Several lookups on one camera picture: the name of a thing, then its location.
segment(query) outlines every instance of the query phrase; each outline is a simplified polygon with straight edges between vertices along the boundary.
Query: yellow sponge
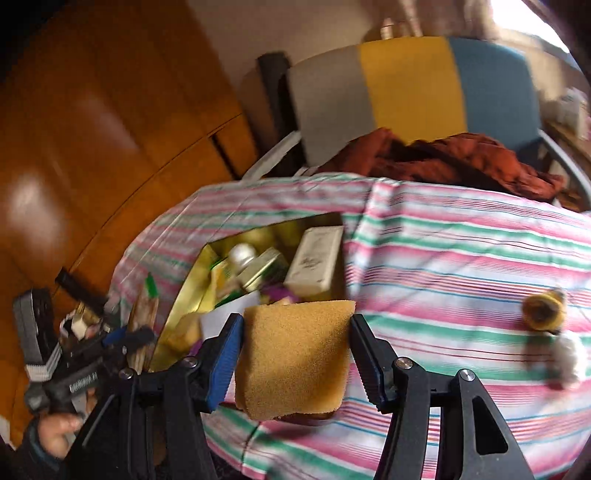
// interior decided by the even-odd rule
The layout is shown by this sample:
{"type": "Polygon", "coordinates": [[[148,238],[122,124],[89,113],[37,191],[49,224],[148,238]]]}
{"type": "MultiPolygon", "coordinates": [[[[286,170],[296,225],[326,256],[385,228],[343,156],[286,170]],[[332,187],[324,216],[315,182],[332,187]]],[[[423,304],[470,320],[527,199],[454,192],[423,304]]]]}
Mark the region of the yellow sponge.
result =
{"type": "Polygon", "coordinates": [[[349,372],[355,302],[251,307],[236,366],[236,406],[253,420],[339,408],[349,372]]]}

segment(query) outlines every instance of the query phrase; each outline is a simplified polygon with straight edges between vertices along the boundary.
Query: wooden wardrobe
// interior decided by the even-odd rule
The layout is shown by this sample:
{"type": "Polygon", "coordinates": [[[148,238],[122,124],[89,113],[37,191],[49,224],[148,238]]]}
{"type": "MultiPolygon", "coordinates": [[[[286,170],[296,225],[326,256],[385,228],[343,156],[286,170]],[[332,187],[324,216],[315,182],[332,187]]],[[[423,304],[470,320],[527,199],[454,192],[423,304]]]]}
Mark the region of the wooden wardrobe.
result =
{"type": "MultiPolygon", "coordinates": [[[[125,248],[200,187],[256,161],[236,96],[184,0],[81,0],[32,35],[0,85],[0,371],[21,391],[12,299],[62,266],[105,294],[125,248]]],[[[24,406],[0,395],[0,416],[24,406]]],[[[22,426],[11,422],[19,441],[22,426]]]]}

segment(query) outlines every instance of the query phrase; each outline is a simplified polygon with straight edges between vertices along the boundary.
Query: white paper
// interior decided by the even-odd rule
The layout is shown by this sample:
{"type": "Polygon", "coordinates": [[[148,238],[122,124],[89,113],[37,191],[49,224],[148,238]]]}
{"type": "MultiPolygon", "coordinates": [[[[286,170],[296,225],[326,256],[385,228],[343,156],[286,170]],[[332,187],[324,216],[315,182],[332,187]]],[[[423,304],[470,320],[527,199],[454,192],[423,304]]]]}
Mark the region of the white paper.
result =
{"type": "Polygon", "coordinates": [[[239,313],[242,315],[245,308],[254,307],[261,304],[261,295],[258,290],[255,290],[239,299],[212,310],[211,312],[201,315],[201,336],[203,340],[211,337],[216,337],[222,331],[226,320],[231,313],[239,313]]]}

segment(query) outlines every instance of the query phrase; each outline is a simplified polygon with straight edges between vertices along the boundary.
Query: pink and green striped fabric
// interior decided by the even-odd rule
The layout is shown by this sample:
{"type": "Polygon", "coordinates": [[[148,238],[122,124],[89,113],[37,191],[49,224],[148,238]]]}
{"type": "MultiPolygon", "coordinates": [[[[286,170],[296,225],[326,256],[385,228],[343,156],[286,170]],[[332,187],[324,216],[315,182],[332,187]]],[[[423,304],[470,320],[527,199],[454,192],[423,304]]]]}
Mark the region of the pink and green striped fabric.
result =
{"type": "MultiPolygon", "coordinates": [[[[591,346],[585,215],[502,193],[348,174],[210,186],[137,237],[115,270],[111,295],[127,317],[152,272],[161,329],[204,244],[324,212],[343,216],[348,295],[376,336],[427,370],[473,369],[536,477],[566,470],[591,432],[591,381],[575,391],[558,387],[550,339],[527,330],[520,303],[564,288],[566,326],[591,346]]],[[[203,420],[213,451],[251,478],[272,479],[371,479],[389,425],[368,403],[354,363],[343,404],[329,420],[257,423],[224,407],[203,420]]],[[[424,478],[434,478],[438,439],[432,410],[424,478]]]]}

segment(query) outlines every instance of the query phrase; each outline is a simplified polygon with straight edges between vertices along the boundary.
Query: window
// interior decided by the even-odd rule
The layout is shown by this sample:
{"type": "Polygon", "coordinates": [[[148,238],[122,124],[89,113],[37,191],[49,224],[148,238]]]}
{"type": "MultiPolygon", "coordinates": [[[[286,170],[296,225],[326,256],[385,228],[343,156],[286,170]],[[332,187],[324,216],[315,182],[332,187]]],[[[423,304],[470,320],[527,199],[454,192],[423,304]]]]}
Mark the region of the window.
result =
{"type": "Polygon", "coordinates": [[[491,0],[491,4],[493,19],[500,27],[537,35],[566,53],[569,52],[552,27],[533,13],[521,0],[491,0]]]}

